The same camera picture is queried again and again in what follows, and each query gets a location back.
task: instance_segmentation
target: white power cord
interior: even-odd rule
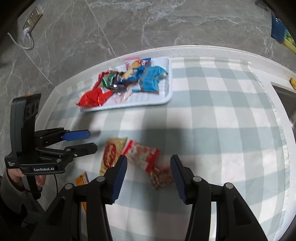
[[[20,47],[20,48],[22,48],[22,49],[29,50],[29,49],[32,49],[32,48],[34,47],[34,40],[33,40],[32,36],[31,36],[31,34],[30,34],[30,29],[29,29],[29,28],[25,28],[25,29],[24,29],[24,35],[26,35],[26,36],[29,38],[29,40],[30,40],[30,47],[24,47],[24,46],[18,44],[18,43],[14,40],[14,38],[11,36],[10,33],[7,33],[7,34],[8,34],[8,36],[11,38],[11,40],[12,40],[12,41],[13,41],[18,47]]]

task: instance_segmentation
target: blue snack wrapper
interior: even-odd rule
[[[145,68],[150,67],[151,66],[151,58],[144,58],[144,59],[140,59],[135,61],[138,63],[138,65],[140,65],[137,68],[133,68],[133,73],[128,77],[128,78],[122,78],[121,82],[134,82],[134,81],[138,81],[139,78],[142,76]]]
[[[165,69],[159,66],[146,68],[139,79],[138,85],[132,92],[153,92],[159,93],[158,82],[168,75]]]

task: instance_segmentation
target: red snack bag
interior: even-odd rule
[[[150,172],[158,157],[159,150],[130,140],[122,155],[125,155],[128,161],[139,165],[143,170]]]
[[[96,82],[93,89],[86,92],[76,105],[87,108],[102,106],[106,100],[113,95],[113,91],[104,87],[99,87],[104,75],[109,74],[110,72],[111,70],[101,72],[98,77],[98,82]]]

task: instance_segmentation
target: snack package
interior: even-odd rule
[[[129,69],[122,75],[121,81],[124,82],[135,82],[143,74],[143,71],[146,67],[151,65],[151,58],[139,59],[134,61]]]
[[[92,90],[86,92],[76,105],[86,108],[102,106],[106,100],[113,95],[111,90],[104,87],[99,88],[97,86],[96,84]]]
[[[102,76],[102,83],[105,88],[108,88],[110,85],[112,85],[113,78],[116,78],[118,75],[118,72],[116,71],[109,70],[108,72],[108,74],[104,74]]]
[[[291,83],[293,89],[296,90],[296,79],[290,78],[290,83]]]
[[[82,173],[78,178],[76,178],[75,183],[77,186],[88,184],[89,179],[87,178],[86,172]],[[82,202],[82,205],[83,205],[84,211],[86,212],[86,202]]]
[[[138,85],[133,88],[133,92],[159,93],[158,82],[167,75],[166,70],[159,66],[149,67],[144,70]]]
[[[163,169],[154,167],[150,172],[150,178],[153,189],[159,189],[174,182],[170,167]]]
[[[125,92],[114,93],[114,95],[112,96],[113,103],[115,103],[115,104],[124,103],[132,94],[132,89],[134,88],[134,86],[135,85],[130,84],[129,86],[126,87]]]
[[[98,83],[101,81],[103,86],[114,92],[122,92],[126,90],[125,85],[121,83],[121,76],[123,72],[117,72],[114,70],[109,70],[107,72],[102,72],[99,74]]]
[[[159,150],[130,140],[122,155],[125,155],[128,161],[139,165],[143,170],[150,172],[158,157]]]
[[[139,60],[140,58],[139,57],[130,57],[130,58],[126,58],[125,61],[126,61],[126,69],[129,69],[130,66],[132,65],[133,62]]]
[[[115,166],[126,144],[126,140],[127,138],[110,138],[107,140],[107,146],[105,147],[101,162],[100,175],[104,175],[109,167]]]

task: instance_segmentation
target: gray tile floor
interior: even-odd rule
[[[39,4],[33,50],[6,36],[0,43],[0,173],[10,149],[11,100],[42,93],[95,64],[170,45],[215,45],[249,51],[296,71],[296,55],[270,37],[271,13],[256,0],[36,0],[11,33],[24,45],[22,26]]]

